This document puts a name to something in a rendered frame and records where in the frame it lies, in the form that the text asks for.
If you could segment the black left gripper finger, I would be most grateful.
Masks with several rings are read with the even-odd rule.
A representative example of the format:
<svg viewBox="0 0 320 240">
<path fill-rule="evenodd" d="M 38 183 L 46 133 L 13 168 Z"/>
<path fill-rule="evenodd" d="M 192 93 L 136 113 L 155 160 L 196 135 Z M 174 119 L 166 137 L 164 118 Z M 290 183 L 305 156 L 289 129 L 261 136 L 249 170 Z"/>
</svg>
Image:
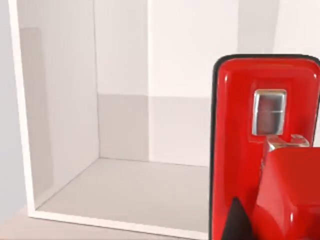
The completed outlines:
<svg viewBox="0 0 320 240">
<path fill-rule="evenodd" d="M 231 201 L 221 240 L 253 240 L 250 219 L 237 197 Z"/>
</svg>

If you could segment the red stapler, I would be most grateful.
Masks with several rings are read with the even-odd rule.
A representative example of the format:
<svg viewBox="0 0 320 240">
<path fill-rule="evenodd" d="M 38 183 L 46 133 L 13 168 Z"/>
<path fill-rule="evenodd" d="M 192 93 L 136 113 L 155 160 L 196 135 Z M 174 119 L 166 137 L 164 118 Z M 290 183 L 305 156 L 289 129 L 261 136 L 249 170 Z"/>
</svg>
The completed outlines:
<svg viewBox="0 0 320 240">
<path fill-rule="evenodd" d="M 264 135 L 253 133 L 257 90 L 284 90 L 281 137 L 313 144 L 320 104 L 320 59 L 305 54 L 231 54 L 212 73 L 208 240 L 221 240 L 232 198 L 251 213 Z"/>
</svg>

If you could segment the white open cabinet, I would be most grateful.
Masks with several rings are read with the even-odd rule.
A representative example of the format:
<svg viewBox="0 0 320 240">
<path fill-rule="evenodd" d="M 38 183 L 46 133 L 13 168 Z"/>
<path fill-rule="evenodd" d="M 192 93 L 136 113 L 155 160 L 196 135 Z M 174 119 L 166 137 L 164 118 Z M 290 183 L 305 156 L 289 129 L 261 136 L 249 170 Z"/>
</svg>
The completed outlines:
<svg viewBox="0 0 320 240">
<path fill-rule="evenodd" d="M 27 214 L 209 240 L 213 68 L 320 60 L 320 0 L 7 0 Z M 252 238 L 320 239 L 314 143 L 281 137 L 286 92 L 254 94 L 264 135 Z"/>
</svg>

